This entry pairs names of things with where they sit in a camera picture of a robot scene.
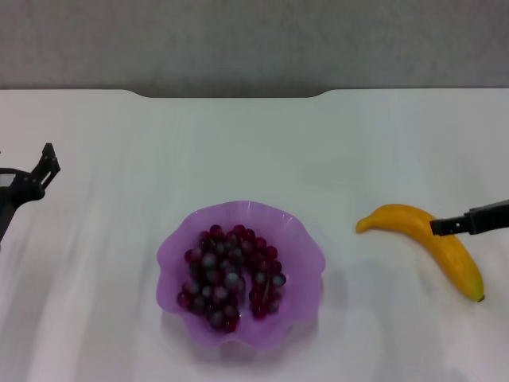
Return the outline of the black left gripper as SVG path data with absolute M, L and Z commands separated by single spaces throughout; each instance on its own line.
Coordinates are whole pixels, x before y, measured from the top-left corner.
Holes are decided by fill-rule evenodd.
M 60 172 L 60 164 L 52 143 L 46 143 L 41 158 L 29 173 L 11 168 L 1 168 L 1 239 L 18 208 L 31 201 L 39 201 L 45 188 Z

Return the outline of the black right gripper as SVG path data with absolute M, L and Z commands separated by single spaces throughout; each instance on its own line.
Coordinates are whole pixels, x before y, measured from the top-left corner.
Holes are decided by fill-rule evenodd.
M 461 233 L 478 235 L 509 227 L 508 200 L 470 209 L 463 216 L 436 219 L 429 222 L 435 236 L 450 236 Z

